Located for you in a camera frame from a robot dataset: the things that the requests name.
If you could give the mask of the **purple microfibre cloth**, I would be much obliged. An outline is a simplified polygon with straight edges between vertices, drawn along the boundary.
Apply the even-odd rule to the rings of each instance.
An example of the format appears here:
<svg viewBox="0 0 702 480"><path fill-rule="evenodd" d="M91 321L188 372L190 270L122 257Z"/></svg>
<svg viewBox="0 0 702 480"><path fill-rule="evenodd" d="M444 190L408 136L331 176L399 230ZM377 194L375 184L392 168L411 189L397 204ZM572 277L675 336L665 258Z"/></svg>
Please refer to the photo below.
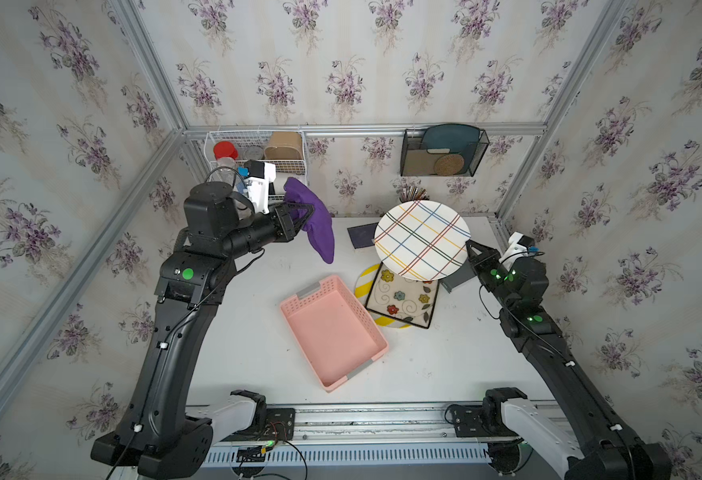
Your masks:
<svg viewBox="0 0 702 480"><path fill-rule="evenodd" d="M332 264L335 257L335 236L332 227L333 217L324 202L302 181L289 178L284 185L285 201L288 203L308 204L313 213L302 230L308 235L313 249L326 264Z"/></svg>

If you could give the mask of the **round plaid pattern plate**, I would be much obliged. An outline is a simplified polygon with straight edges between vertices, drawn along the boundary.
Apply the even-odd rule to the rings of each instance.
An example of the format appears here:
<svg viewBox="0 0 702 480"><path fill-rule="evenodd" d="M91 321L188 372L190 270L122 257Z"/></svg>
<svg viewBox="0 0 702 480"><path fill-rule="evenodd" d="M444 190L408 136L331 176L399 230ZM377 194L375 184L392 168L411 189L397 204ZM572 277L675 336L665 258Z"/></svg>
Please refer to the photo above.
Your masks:
<svg viewBox="0 0 702 480"><path fill-rule="evenodd" d="M409 280L433 282L457 272L468 259L472 234L451 207L431 200L402 203L386 212L373 238L380 261Z"/></svg>

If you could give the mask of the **square floral plate black rim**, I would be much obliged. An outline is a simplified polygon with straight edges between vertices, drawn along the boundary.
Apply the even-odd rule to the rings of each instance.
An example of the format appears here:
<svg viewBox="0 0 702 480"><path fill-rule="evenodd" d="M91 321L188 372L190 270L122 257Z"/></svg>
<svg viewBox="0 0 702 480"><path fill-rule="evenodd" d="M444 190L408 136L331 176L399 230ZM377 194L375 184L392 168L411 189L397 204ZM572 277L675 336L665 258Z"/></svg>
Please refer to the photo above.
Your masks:
<svg viewBox="0 0 702 480"><path fill-rule="evenodd" d="M410 280L395 274L380 263L365 308L409 324L410 327L429 329L438 299L440 281Z"/></svg>

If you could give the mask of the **yellow white striped round plate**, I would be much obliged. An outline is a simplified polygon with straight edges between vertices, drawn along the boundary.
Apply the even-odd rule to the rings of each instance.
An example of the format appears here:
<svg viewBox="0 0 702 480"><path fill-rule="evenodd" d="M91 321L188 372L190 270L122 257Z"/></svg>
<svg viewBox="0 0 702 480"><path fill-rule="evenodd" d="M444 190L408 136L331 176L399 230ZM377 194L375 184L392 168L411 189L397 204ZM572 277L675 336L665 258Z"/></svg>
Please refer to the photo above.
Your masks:
<svg viewBox="0 0 702 480"><path fill-rule="evenodd" d="M365 304L366 300L368 299L372 290L373 281L375 280L379 270L379 264L372 265L365 269L358 277L354 286L354 294L360 303ZM410 327L409 324L376 313L371 313L371 317L379 327L387 327L391 329L407 329Z"/></svg>

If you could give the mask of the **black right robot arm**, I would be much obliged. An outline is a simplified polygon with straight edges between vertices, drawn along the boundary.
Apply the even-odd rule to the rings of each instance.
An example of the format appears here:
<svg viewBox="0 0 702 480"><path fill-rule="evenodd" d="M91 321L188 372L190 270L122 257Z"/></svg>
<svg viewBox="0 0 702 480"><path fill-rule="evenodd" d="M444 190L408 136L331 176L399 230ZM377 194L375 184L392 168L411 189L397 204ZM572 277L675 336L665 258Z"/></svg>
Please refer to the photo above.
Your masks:
<svg viewBox="0 0 702 480"><path fill-rule="evenodd" d="M546 266L531 238L501 254L474 240L467 263L481 292L499 303L497 319L517 352L554 395L570 429L539 414L516 387L490 389L479 414L481 428L526 441L562 479L668 479L672 461L659 443L645 442L616 413L575 360L561 328L542 306Z"/></svg>

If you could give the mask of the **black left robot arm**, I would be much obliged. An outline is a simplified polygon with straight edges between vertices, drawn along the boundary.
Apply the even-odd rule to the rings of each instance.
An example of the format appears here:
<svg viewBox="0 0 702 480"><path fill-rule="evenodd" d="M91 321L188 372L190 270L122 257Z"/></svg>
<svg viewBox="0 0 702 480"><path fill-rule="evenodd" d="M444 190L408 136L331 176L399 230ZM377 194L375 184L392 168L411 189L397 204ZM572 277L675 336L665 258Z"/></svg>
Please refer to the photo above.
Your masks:
<svg viewBox="0 0 702 480"><path fill-rule="evenodd" d="M293 240L315 212L309 203L286 202L242 219L240 205L253 207L224 182L199 184L185 200L187 226L160 268L154 330L134 393L116 428L94 441L92 460L180 479L206 459L213 421L187 415L186 402L205 335L242 272L236 260Z"/></svg>

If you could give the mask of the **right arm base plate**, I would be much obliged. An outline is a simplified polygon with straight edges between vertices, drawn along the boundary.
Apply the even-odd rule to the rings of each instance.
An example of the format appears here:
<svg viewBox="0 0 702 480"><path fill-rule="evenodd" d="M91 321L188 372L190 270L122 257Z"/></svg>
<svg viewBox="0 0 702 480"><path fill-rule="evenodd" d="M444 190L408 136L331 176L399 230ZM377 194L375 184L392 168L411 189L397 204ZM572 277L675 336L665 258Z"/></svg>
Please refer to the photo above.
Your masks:
<svg viewBox="0 0 702 480"><path fill-rule="evenodd" d="M461 405L450 404L444 415L459 438L504 436L508 429L503 424L499 407L494 403Z"/></svg>

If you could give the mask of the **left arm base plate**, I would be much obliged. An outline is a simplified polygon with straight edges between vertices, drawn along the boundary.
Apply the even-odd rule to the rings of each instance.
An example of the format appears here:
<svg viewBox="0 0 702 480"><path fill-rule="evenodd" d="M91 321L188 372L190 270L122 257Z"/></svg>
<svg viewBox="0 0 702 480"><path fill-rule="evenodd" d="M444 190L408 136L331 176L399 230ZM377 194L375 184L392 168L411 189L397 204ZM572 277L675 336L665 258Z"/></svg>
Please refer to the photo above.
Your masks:
<svg viewBox="0 0 702 480"><path fill-rule="evenodd" d="M294 437L296 424L294 408L267 407L255 414L252 424L222 438L224 442L256 440L289 440Z"/></svg>

